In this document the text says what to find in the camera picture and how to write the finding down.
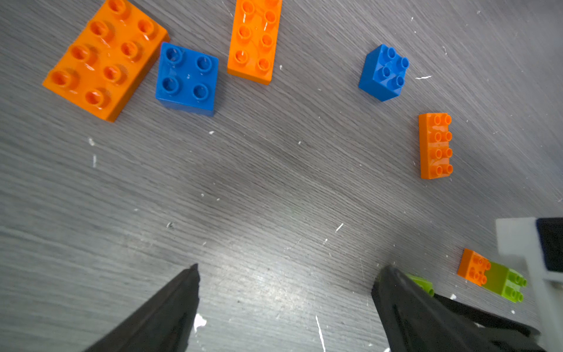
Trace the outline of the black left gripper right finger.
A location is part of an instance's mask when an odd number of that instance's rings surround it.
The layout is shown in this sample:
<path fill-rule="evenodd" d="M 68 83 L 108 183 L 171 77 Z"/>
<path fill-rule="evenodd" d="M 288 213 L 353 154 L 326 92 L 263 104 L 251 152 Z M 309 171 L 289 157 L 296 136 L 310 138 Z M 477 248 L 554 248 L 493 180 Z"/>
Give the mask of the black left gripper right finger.
<path fill-rule="evenodd" d="M 372 299 L 392 352 L 500 350 L 391 265 L 378 275 Z"/>

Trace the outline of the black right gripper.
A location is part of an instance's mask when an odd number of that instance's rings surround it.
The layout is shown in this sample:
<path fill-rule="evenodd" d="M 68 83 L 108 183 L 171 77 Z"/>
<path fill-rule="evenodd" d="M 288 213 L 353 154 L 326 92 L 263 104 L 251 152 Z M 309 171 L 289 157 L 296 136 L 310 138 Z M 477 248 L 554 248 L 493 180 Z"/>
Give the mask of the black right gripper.
<path fill-rule="evenodd" d="M 549 351 L 562 350 L 562 218 L 511 218 L 496 220 L 498 253 L 512 268 L 525 268 L 537 302 Z M 536 328 L 485 312 L 467 304 L 434 295 L 448 310 L 486 328 L 511 329 L 532 339 Z"/>

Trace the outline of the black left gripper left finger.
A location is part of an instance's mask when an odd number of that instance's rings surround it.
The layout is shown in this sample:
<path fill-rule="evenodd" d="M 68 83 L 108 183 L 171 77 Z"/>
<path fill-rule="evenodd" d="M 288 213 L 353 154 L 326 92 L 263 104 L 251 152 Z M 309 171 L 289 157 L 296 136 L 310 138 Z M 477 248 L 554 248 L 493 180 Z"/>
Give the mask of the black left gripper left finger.
<path fill-rule="evenodd" d="M 88 351 L 186 351 L 199 305 L 194 264 L 170 280 Z"/>

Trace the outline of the lime green 2x2 lego brick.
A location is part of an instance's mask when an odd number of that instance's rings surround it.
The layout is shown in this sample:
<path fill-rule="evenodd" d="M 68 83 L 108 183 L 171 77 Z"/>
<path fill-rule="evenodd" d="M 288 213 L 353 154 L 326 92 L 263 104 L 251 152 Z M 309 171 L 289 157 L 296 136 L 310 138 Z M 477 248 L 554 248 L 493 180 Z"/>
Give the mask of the lime green 2x2 lego brick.
<path fill-rule="evenodd" d="M 514 302 L 523 302 L 524 296 L 520 291 L 527 286 L 527 280 L 517 271 L 491 262 L 491 268 L 485 272 L 487 282 L 482 285 L 485 289 L 496 293 L 505 299 Z"/>

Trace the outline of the lime green 2x4 lego brick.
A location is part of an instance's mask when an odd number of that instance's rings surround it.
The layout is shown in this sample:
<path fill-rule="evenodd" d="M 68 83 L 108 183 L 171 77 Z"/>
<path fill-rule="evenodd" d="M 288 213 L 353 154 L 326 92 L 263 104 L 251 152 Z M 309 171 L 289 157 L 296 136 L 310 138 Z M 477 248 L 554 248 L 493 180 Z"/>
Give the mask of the lime green 2x4 lego brick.
<path fill-rule="evenodd" d="M 421 287 L 422 290 L 424 290 L 425 292 L 427 292 L 431 297 L 434 297 L 435 295 L 435 290 L 433 288 L 433 283 L 422 278 L 422 277 L 417 277 L 414 276 L 412 274 L 407 274 L 407 277 L 409 279 L 411 279 L 414 283 L 416 283 L 419 287 Z"/>

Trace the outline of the flat orange 2x4 lego plate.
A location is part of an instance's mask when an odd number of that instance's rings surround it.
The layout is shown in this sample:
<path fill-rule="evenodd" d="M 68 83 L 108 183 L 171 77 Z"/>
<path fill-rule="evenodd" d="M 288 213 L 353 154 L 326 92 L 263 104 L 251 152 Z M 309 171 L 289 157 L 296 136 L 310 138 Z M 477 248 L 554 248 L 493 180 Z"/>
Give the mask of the flat orange 2x4 lego plate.
<path fill-rule="evenodd" d="M 421 178 L 426 180 L 449 177 L 453 173 L 450 158 L 452 117 L 447 113 L 419 115 L 419 149 Z"/>

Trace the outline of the small blue lego brick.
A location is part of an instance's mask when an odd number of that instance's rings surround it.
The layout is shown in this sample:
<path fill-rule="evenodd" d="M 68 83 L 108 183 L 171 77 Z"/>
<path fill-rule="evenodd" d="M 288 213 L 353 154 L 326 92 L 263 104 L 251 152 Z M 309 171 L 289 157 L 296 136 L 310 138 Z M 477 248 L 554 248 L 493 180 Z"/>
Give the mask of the small blue lego brick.
<path fill-rule="evenodd" d="M 216 57 L 163 43 L 155 98 L 168 109 L 212 117 L 218 68 Z"/>

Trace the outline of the blue 2x2 lego brick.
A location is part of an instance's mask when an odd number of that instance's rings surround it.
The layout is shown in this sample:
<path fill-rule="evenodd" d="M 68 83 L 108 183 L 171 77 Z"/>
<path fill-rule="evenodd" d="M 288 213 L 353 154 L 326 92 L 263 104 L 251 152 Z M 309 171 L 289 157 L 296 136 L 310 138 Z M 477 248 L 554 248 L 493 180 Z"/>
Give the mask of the blue 2x2 lego brick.
<path fill-rule="evenodd" d="M 359 88 L 381 102 L 397 98 L 406 83 L 409 66 L 407 57 L 382 44 L 366 56 Z"/>

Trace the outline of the orange lego brick left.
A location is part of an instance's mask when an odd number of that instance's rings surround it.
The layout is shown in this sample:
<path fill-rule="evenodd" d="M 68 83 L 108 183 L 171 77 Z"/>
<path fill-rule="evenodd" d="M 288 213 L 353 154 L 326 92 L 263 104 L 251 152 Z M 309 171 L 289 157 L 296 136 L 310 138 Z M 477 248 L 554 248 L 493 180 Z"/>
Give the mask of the orange lego brick left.
<path fill-rule="evenodd" d="M 113 123 L 160 57 L 168 31 L 129 1 L 106 1 L 43 86 Z"/>

